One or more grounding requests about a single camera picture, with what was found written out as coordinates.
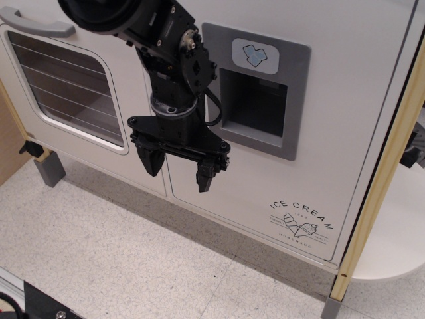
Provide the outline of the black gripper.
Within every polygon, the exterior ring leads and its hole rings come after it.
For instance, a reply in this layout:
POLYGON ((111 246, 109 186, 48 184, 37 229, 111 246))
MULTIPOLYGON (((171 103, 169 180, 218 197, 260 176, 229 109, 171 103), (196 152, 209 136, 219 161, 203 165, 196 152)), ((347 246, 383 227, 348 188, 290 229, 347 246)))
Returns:
POLYGON ((229 165, 230 144, 202 123, 195 112, 179 119, 132 116, 127 122, 138 156, 153 177, 161 170, 165 154, 195 161, 199 193, 204 193, 218 171, 225 171, 229 165))

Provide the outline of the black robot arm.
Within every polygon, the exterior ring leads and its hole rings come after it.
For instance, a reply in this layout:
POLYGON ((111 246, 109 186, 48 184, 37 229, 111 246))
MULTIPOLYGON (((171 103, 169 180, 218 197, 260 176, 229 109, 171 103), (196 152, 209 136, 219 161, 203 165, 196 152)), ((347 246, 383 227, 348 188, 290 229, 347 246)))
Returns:
POLYGON ((135 47, 151 83, 152 116, 132 116, 131 140, 147 173, 156 176, 171 154, 197 164, 200 192, 229 164, 230 144, 211 131, 205 101, 219 103, 216 80, 194 18, 177 1, 61 1, 79 27, 135 47))

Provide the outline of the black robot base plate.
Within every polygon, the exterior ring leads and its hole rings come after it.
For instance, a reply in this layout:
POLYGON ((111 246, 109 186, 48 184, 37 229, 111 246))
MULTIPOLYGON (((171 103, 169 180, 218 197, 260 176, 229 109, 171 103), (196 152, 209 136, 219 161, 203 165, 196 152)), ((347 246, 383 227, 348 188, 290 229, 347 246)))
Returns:
POLYGON ((1 292, 1 318, 84 318, 24 281, 25 309, 1 292))

